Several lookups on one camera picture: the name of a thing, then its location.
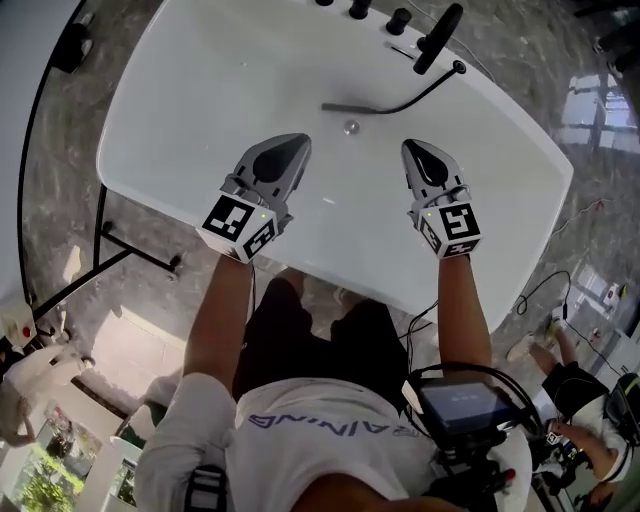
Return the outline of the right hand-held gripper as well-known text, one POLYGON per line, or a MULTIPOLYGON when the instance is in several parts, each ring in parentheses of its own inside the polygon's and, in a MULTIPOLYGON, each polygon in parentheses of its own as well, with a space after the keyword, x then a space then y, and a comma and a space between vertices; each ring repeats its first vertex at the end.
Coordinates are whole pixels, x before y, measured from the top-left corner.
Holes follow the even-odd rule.
POLYGON ((414 228, 438 259, 472 253, 481 241, 481 231, 457 162, 416 139, 403 141, 402 159, 408 186, 420 199, 408 212, 414 228), (428 199, 428 195, 439 196, 428 199))

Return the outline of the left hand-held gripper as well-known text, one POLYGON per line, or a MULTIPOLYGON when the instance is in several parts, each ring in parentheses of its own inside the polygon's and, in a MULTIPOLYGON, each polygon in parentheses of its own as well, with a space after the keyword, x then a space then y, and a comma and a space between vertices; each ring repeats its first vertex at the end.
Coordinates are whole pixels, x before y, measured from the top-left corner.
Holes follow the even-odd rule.
POLYGON ((293 220, 285 201, 297 189, 310 157, 311 138, 304 133, 278 135, 250 147, 236 171, 244 167, 241 176, 263 192, 237 174, 227 175, 197 233, 221 255, 251 262, 293 220))

